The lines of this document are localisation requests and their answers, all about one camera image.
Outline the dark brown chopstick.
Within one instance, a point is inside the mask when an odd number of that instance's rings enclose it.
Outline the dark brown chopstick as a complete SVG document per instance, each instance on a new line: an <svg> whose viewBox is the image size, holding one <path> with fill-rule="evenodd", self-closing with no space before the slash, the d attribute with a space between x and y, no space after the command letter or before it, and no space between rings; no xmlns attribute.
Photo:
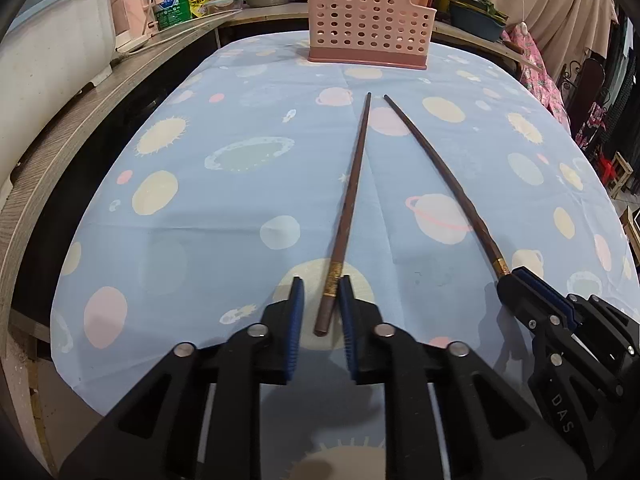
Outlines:
<svg viewBox="0 0 640 480"><path fill-rule="evenodd" d="M462 185L454 175L454 173L446 165L446 162L439 156L437 151L433 148L433 145L427 140L426 136L420 131L420 129L414 124L414 122L405 114L405 112L396 104L396 102L388 95L384 94L383 99L390 106L390 108L396 113L399 119L404 123L408 130L412 133L416 142L423 148L425 154L431 159L434 167L442 177L442 180L446 182L452 195L458 202L461 210L465 214L465 217L470 222L473 231L475 232L480 244L482 245L485 255L492 265L497 278L502 278L510 273L509 267L506 264L506 259L503 257L502 251L499 249L497 243L492 238L488 226L485 221L477 212L472 200L464 192Z"/></svg>
<svg viewBox="0 0 640 480"><path fill-rule="evenodd" d="M328 272L326 272L326 280L324 281L320 304L316 320L314 321L314 334L318 337L324 337L329 333L334 304L337 297L337 286L343 273L350 227L352 226L352 217L354 216L359 186L364 144L366 144L371 100L372 94L368 92L363 103L356 145L354 154L352 154L352 163L350 164L350 173L348 176L343 206L340 218L338 218L337 222Z"/></svg>

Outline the pink floral garment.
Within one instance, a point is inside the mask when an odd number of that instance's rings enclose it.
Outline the pink floral garment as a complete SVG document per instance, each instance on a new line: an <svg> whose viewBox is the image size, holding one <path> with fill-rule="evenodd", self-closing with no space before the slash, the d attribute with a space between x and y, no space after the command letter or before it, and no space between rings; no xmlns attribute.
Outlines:
<svg viewBox="0 0 640 480"><path fill-rule="evenodd" d="M535 68L526 66L521 69L520 83L548 110L563 128L570 132L570 120L564 107L561 92L550 77L544 59L526 24L514 25L508 32L501 34L503 42L509 41L523 50L522 55Z"/></svg>

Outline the dark blue bowl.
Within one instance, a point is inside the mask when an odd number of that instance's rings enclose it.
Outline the dark blue bowl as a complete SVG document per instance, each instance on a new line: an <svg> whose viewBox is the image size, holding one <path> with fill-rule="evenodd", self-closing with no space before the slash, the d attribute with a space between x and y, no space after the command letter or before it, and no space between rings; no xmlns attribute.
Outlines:
<svg viewBox="0 0 640 480"><path fill-rule="evenodd" d="M496 42L508 16L489 0L449 0L451 25L487 41Z"/></svg>

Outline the blue planet-print tablecloth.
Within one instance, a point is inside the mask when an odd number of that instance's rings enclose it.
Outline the blue planet-print tablecloth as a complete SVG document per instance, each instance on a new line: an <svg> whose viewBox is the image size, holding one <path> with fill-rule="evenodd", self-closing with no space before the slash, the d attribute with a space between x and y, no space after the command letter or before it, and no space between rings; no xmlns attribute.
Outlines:
<svg viewBox="0 0 640 480"><path fill-rule="evenodd" d="M388 94L462 184L509 266L636 318L639 283L608 194L570 134L504 70L434 44L425 70L308 60L306 32L205 60L115 160L52 306L58 374L108 412L175 344L219 344L305 284L292 382L262 390L267 479L379 479L383 391L348 377L342 326L314 334L364 99L347 247L355 295L417 340L466 342L522 396L529 333Z"/></svg>

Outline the beige hanging curtain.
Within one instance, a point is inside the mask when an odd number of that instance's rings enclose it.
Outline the beige hanging curtain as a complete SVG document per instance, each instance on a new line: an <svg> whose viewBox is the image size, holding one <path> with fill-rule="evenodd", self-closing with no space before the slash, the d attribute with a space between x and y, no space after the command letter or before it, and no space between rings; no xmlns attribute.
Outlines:
<svg viewBox="0 0 640 480"><path fill-rule="evenodd" d="M525 24L552 78L563 66L589 53L608 56L614 0L489 0L509 17L510 27Z"/></svg>

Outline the pink perforated utensil holder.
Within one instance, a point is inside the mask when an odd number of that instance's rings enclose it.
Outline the pink perforated utensil holder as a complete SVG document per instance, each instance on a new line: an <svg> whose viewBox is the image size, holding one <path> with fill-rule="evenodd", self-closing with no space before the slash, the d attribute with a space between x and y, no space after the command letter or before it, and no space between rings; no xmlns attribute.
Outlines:
<svg viewBox="0 0 640 480"><path fill-rule="evenodd" d="M307 0L308 60L425 70L430 0Z"/></svg>

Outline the white dish rack bin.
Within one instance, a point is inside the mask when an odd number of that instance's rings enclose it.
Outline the white dish rack bin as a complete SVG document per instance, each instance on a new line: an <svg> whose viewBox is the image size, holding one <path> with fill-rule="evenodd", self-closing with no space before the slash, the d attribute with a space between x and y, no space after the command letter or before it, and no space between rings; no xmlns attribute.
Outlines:
<svg viewBox="0 0 640 480"><path fill-rule="evenodd" d="M111 0L42 0L1 41L1 179L58 111L105 75L115 51Z"/></svg>

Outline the clear food container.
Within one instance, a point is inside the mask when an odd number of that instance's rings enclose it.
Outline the clear food container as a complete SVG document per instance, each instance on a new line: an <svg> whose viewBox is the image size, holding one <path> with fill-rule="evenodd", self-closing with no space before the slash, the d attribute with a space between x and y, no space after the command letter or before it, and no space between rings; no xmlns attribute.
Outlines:
<svg viewBox="0 0 640 480"><path fill-rule="evenodd" d="M198 8L201 15L236 12L243 9L245 0L209 0Z"/></svg>

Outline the pink electric kettle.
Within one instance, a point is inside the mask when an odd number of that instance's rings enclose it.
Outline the pink electric kettle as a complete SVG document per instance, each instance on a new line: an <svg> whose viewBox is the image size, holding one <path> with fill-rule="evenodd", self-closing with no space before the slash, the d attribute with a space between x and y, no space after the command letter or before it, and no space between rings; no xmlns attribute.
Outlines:
<svg viewBox="0 0 640 480"><path fill-rule="evenodd" d="M163 0L111 0L115 51L126 54L141 49L156 33L154 6Z"/></svg>

